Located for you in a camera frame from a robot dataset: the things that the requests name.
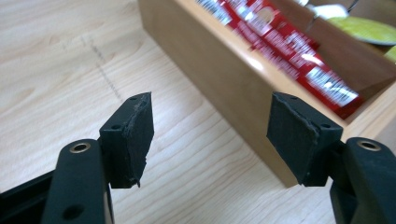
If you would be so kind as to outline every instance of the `wood grain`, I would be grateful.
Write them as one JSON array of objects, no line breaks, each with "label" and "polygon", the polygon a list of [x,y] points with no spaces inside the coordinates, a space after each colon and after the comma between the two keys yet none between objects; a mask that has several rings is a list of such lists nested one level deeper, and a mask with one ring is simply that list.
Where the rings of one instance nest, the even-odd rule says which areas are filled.
[{"label": "wood grain", "polygon": [[97,138],[152,91],[142,188],[113,190],[116,223],[334,223],[326,188],[284,189],[142,29],[136,1],[0,1],[0,191]]}]

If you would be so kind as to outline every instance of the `light wood surface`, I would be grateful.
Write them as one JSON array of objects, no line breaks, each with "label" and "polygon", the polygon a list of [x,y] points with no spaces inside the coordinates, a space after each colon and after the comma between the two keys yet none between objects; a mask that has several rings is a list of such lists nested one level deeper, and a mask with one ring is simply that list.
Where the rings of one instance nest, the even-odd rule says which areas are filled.
[{"label": "light wood surface", "polygon": [[334,223],[329,188],[284,189],[145,33],[136,1],[0,1],[0,18],[0,191],[152,91],[148,165],[141,189],[112,191],[116,223]]},{"label": "light wood surface", "polygon": [[[377,87],[384,83],[388,85],[387,88],[382,85],[380,89],[384,90],[347,121],[336,117],[316,97],[296,85],[259,53],[251,51],[245,41],[195,1],[139,2],[145,29],[286,186],[295,184],[295,178],[265,138],[273,91],[299,96],[342,125],[345,128],[343,140],[354,136],[368,137],[396,148],[396,140],[391,135],[396,128],[393,125],[396,118],[396,83],[392,81],[396,66],[340,31],[334,35],[341,40],[340,46],[335,47],[332,32],[327,31],[330,25],[320,26],[325,21],[317,21],[318,24],[314,24],[309,34],[320,40],[321,50],[327,52],[326,56],[330,59],[346,52],[347,59],[338,57],[332,60],[338,68],[344,69],[344,75],[354,71],[353,77],[363,84],[361,87],[367,88],[370,86],[368,83]],[[277,0],[276,3],[286,16],[297,21],[299,27],[306,27],[312,19],[313,15],[307,9],[290,0]]]}]

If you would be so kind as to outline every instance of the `red package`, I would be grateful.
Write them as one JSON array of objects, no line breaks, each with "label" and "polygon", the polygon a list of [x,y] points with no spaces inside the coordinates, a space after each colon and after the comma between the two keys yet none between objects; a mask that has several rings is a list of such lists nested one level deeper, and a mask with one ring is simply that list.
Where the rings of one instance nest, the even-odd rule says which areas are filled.
[{"label": "red package", "polygon": [[[210,0],[198,0],[208,5]],[[219,0],[223,24],[304,86],[342,119],[363,102],[316,53],[318,44],[294,28],[267,0]]]}]

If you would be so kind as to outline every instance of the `screw hole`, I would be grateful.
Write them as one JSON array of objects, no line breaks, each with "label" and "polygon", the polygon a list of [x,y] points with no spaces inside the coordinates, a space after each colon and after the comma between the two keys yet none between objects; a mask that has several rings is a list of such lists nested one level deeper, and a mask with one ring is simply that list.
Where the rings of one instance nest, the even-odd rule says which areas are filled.
[{"label": "screw hole", "polygon": [[373,142],[368,142],[368,141],[359,141],[358,145],[364,149],[370,150],[370,151],[379,151],[381,150],[381,147],[377,145],[376,143]]},{"label": "screw hole", "polygon": [[111,126],[112,130],[118,130],[120,128],[121,128],[121,126],[119,124],[115,124],[115,125]]},{"label": "screw hole", "polygon": [[90,149],[90,147],[91,147],[91,145],[89,143],[79,143],[79,144],[76,144],[75,146],[71,147],[70,151],[72,153],[80,153],[80,152]]},{"label": "screw hole", "polygon": [[64,209],[64,220],[73,220],[81,216],[84,212],[84,206],[81,204],[71,205]]}]

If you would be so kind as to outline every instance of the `wooden box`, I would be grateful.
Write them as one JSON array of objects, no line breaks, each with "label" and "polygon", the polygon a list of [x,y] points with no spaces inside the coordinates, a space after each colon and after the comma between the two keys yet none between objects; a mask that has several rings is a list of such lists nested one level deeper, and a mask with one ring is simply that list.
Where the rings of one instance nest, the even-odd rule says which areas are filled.
[{"label": "wooden box", "polygon": [[[276,5],[301,30],[313,18],[291,0],[277,0]],[[296,95],[342,125],[343,140],[368,137],[395,149],[395,64],[326,21],[317,20],[307,34],[321,45],[319,53],[326,63],[369,99],[348,120],[339,119],[315,96],[251,51],[243,39],[194,0],[139,0],[139,6],[147,32],[286,186],[294,185],[295,178],[265,137],[273,91]]]}]

